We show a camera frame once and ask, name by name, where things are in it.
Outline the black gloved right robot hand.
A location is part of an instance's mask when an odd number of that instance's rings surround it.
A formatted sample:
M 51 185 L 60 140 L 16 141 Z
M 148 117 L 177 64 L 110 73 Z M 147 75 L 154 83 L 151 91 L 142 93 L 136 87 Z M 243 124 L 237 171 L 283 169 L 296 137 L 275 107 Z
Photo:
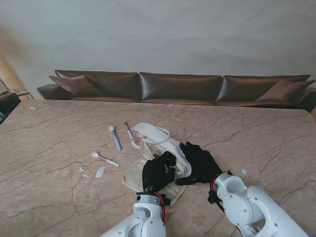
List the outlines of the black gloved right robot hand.
M 223 173 L 210 152 L 201 149 L 199 145 L 187 141 L 185 144 L 180 143 L 180 149 L 191 165 L 191 174 L 188 177 L 177 179 L 176 185 L 211 183 L 215 177 Z

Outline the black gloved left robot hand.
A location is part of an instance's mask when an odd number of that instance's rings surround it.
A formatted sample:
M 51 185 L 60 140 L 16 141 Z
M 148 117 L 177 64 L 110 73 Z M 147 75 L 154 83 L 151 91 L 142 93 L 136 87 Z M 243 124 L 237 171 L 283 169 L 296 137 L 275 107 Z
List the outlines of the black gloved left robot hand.
M 160 157 L 148 160 L 142 171 L 143 191 L 159 192 L 175 179 L 176 157 L 164 152 Z

